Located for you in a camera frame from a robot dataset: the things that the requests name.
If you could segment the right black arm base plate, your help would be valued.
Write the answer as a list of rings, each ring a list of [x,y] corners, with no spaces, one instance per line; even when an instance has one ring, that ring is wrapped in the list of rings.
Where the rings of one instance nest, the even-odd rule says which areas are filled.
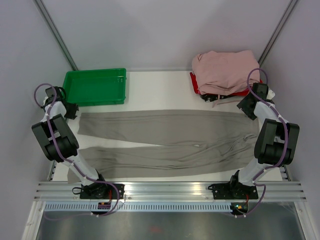
[[[243,185],[236,183],[211,184],[207,188],[213,194],[214,200],[257,200],[259,198],[256,186]]]

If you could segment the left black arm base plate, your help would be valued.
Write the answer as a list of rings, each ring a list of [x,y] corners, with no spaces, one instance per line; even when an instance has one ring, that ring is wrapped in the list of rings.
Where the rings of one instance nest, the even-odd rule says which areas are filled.
[[[92,183],[90,185],[81,185],[72,189],[74,195],[79,195],[80,199],[89,200],[116,200],[118,198],[117,191],[109,184]]]

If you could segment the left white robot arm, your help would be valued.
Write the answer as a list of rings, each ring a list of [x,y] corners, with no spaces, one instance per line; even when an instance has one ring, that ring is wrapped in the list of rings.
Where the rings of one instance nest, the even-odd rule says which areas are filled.
[[[37,101],[37,91],[41,87],[47,87],[43,103]],[[78,105],[67,102],[67,93],[62,87],[49,83],[37,86],[33,97],[44,111],[44,116],[31,130],[45,157],[67,166],[80,180],[83,188],[91,189],[91,193],[99,199],[105,198],[109,186],[102,175],[82,157],[78,140],[67,123],[67,120],[77,117]]]

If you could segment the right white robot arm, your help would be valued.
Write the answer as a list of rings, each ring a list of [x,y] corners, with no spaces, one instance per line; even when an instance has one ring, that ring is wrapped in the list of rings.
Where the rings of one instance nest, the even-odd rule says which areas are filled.
[[[289,165],[294,158],[300,127],[285,120],[267,99],[269,87],[255,83],[237,107],[251,120],[258,119],[262,127],[257,137],[253,159],[238,172],[238,180],[228,185],[228,193],[240,198],[246,186],[254,186],[268,171]]]

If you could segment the grey trousers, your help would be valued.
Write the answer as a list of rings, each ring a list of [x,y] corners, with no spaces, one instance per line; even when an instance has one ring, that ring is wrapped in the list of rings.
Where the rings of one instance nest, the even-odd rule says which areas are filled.
[[[258,120],[234,112],[84,112],[80,135],[134,146],[91,146],[79,152],[106,179],[195,176],[245,167],[259,132]]]

